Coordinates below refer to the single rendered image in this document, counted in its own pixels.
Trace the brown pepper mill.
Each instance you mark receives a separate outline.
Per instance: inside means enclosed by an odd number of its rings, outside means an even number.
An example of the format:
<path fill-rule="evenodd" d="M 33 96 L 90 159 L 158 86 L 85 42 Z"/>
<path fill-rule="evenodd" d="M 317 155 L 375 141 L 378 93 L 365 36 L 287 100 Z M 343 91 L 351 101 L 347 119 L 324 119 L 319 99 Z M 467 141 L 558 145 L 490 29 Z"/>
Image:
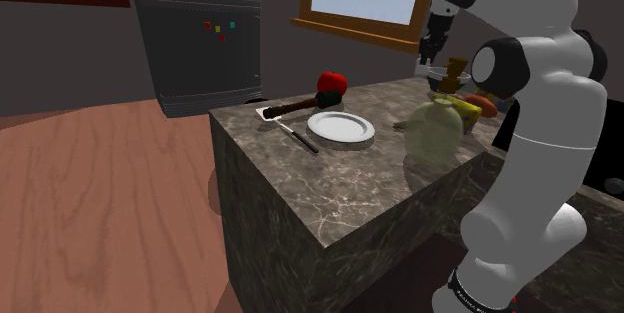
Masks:
<path fill-rule="evenodd" d="M 454 94 L 461 83 L 460 76 L 463 73 L 467 59 L 461 57 L 450 57 L 444 65 L 446 74 L 443 76 L 438 86 L 438 91 L 444 94 Z"/>

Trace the dark grey fridge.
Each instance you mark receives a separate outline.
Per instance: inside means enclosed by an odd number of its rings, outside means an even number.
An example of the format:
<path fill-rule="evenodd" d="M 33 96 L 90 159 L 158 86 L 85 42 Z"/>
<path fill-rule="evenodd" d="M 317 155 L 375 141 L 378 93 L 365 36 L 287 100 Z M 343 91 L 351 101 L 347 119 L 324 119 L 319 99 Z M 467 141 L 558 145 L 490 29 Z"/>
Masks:
<path fill-rule="evenodd" d="M 134 1 L 166 117 L 261 97 L 260 0 Z"/>

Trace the translucent green vase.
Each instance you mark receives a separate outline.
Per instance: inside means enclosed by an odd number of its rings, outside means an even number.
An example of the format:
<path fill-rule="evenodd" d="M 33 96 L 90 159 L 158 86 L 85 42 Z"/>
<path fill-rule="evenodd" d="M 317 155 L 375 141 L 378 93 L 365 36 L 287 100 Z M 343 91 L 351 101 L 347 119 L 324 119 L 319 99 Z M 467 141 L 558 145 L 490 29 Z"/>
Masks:
<path fill-rule="evenodd" d="M 404 130 L 406 153 L 417 162 L 438 165 L 456 152 L 463 122 L 451 101 L 435 98 L 416 108 Z"/>

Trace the yellow box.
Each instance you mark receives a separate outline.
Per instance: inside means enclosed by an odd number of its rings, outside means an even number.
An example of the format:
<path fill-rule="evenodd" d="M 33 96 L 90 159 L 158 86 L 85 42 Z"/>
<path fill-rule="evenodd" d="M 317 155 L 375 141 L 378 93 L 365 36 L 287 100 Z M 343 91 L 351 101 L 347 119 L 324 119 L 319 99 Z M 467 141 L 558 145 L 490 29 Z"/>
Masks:
<path fill-rule="evenodd" d="M 457 99 L 454 96 L 443 94 L 443 99 L 449 100 L 455 111 L 460 115 L 460 118 L 463 123 L 463 134 L 469 134 L 479 117 L 482 114 L 482 108 L 466 101 Z"/>

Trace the orange oval thing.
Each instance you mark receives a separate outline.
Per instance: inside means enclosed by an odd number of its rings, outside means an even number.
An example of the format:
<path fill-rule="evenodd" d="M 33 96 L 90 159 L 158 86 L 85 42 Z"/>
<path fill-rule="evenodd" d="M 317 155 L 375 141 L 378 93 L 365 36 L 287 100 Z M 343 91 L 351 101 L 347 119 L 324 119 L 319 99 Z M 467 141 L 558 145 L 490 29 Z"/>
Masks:
<path fill-rule="evenodd" d="M 498 113 L 497 107 L 484 96 L 467 95 L 464 99 L 467 103 L 479 107 L 482 110 L 481 115 L 485 118 L 493 118 Z"/>

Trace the red apple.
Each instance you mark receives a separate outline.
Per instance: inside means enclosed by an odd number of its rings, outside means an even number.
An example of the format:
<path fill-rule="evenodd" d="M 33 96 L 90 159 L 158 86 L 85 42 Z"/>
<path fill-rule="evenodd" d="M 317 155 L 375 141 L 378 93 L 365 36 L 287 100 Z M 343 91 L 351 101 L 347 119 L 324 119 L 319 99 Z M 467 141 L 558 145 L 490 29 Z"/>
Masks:
<path fill-rule="evenodd" d="M 324 72 L 317 81 L 317 90 L 319 92 L 337 90 L 341 95 L 344 95 L 347 88 L 348 83 L 345 76 L 336 72 Z"/>

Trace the white plate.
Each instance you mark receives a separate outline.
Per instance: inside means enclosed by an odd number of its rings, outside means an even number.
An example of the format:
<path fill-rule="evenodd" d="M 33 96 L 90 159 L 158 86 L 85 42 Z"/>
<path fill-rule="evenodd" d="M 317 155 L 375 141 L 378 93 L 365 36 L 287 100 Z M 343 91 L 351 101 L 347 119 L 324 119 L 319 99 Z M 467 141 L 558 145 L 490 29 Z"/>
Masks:
<path fill-rule="evenodd" d="M 320 112 L 312 115 L 307 124 L 314 134 L 334 142 L 359 143 L 375 135 L 375 128 L 369 121 L 345 112 Z"/>

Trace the black cooktop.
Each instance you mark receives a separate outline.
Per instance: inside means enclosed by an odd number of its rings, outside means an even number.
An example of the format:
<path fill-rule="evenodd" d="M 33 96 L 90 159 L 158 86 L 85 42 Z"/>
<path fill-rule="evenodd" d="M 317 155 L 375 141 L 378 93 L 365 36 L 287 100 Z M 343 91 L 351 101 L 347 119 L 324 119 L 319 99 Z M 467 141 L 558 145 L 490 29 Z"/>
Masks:
<path fill-rule="evenodd" d="M 508 151 L 519 109 L 517 101 L 510 106 L 492 146 Z M 624 102 L 607 100 L 600 140 L 583 184 L 624 201 Z"/>

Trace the clear glass bowl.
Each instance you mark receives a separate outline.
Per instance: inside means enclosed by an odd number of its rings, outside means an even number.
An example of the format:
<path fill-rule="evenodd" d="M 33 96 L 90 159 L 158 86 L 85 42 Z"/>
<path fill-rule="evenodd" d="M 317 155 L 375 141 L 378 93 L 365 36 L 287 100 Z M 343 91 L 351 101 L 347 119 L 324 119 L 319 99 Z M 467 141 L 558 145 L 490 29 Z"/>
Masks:
<path fill-rule="evenodd" d="M 439 87 L 439 84 L 442 81 L 442 78 L 446 74 L 447 74 L 447 69 L 445 67 L 430 67 L 428 74 L 427 74 L 427 80 L 428 80 L 430 89 L 436 91 Z M 471 80 L 471 75 L 466 72 L 463 72 L 459 76 L 459 80 L 460 80 L 460 84 L 458 86 L 458 89 L 461 89 Z"/>

